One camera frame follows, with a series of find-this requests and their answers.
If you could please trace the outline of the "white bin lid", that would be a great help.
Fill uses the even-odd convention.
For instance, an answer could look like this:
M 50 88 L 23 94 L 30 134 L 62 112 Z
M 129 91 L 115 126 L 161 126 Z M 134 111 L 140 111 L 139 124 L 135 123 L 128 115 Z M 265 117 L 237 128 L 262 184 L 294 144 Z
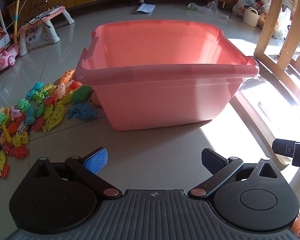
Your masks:
M 300 105 L 283 84 L 269 75 L 246 79 L 230 101 L 257 143 L 280 170 L 290 157 L 275 154 L 275 139 L 300 141 Z

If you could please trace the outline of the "plastic shopping bag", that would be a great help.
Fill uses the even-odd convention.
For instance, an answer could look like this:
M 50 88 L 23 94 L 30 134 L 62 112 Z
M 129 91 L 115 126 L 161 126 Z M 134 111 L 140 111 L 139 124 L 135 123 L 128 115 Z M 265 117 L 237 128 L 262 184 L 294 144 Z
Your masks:
M 252 7 L 255 2 L 255 0 L 238 0 L 232 7 L 232 14 L 236 17 L 243 17 L 245 9 Z

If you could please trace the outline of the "pink toy car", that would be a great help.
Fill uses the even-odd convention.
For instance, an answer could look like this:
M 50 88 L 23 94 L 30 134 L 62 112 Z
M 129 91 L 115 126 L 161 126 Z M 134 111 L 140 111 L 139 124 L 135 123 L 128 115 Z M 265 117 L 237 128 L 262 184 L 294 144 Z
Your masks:
M 0 71 L 14 66 L 19 53 L 20 46 L 18 44 L 12 44 L 6 50 L 0 48 Z

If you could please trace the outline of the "blue whale toy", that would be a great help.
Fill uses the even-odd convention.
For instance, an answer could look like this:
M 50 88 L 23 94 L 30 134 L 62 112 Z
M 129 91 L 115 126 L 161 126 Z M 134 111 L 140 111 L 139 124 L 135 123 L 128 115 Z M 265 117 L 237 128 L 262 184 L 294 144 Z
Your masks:
M 70 120 L 73 116 L 83 120 L 90 120 L 98 117 L 98 112 L 87 103 L 78 103 L 72 109 L 68 110 L 67 119 Z

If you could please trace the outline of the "green turtle toy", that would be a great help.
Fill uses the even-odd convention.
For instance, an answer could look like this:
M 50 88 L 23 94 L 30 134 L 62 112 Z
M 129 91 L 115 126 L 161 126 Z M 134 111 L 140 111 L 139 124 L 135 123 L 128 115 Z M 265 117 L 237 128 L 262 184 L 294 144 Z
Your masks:
M 92 93 L 93 89 L 89 86 L 82 85 L 72 95 L 72 104 L 84 103 Z

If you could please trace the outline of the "pink plastic storage bin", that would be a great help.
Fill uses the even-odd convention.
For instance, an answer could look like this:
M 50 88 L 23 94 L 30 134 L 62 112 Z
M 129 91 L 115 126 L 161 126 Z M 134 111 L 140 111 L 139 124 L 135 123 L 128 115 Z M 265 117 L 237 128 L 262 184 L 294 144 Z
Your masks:
M 74 76 L 112 127 L 128 131 L 214 119 L 258 72 L 214 25 L 139 20 L 97 27 Z

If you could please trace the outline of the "white woven basket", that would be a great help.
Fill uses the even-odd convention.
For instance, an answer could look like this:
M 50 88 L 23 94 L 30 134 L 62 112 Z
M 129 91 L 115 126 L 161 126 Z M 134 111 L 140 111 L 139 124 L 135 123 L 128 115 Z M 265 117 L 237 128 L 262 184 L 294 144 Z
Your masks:
M 245 9 L 243 15 L 243 22 L 251 27 L 256 27 L 259 19 L 259 14 L 256 9 L 249 7 Z

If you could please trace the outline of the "yellow flat fish toy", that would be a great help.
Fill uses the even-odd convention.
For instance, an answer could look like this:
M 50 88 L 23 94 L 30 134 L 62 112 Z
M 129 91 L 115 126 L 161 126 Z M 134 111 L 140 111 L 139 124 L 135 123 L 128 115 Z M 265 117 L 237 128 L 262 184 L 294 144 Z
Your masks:
M 54 127 L 56 127 L 65 117 L 67 110 L 65 107 L 58 108 L 53 111 L 52 115 L 46 120 L 44 125 L 42 126 L 42 130 L 44 133 L 50 131 Z

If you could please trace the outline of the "orange spotted fish toy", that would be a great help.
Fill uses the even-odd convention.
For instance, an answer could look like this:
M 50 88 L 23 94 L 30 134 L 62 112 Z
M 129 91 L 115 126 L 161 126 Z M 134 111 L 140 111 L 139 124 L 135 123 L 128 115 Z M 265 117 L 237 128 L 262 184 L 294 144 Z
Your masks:
M 75 69 L 67 70 L 59 79 L 59 83 L 67 84 L 69 81 L 72 80 L 74 73 Z

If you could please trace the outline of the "yellow toy net scoop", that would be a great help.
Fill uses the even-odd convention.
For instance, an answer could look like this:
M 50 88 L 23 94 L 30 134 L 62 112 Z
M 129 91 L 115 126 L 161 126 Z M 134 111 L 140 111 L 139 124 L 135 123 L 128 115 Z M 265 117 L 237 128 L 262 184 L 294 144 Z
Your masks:
M 8 107 L 0 107 L 0 131 L 3 131 L 7 142 L 12 142 L 10 132 L 8 130 L 11 124 L 10 109 Z

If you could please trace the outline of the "paper sheet on floor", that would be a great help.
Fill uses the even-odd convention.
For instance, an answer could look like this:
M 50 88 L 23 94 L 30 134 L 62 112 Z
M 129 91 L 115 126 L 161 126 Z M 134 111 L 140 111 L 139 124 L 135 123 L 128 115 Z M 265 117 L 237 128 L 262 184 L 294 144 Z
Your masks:
M 155 8 L 155 5 L 142 3 L 138 9 L 136 9 L 136 14 L 151 14 Z

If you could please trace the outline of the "pink white toy table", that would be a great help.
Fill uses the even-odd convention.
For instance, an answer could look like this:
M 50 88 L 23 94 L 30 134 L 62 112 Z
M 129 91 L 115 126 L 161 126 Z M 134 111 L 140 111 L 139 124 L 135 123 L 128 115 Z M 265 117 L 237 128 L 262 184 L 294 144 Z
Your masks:
M 19 34 L 19 44 L 20 44 L 20 56 L 24 56 L 27 54 L 27 47 L 26 47 L 26 32 L 34 27 L 43 26 L 45 31 L 47 32 L 49 36 L 49 41 L 51 44 L 58 43 L 60 41 L 60 38 L 54 28 L 54 25 L 52 24 L 51 20 L 62 14 L 66 21 L 68 22 L 68 25 L 74 24 L 75 20 L 71 17 L 71 15 L 66 10 L 65 6 L 55 7 L 54 9 L 50 9 L 46 12 L 41 13 L 40 15 L 34 17 L 29 21 L 29 23 L 26 23 L 25 25 L 21 26 L 18 30 Z

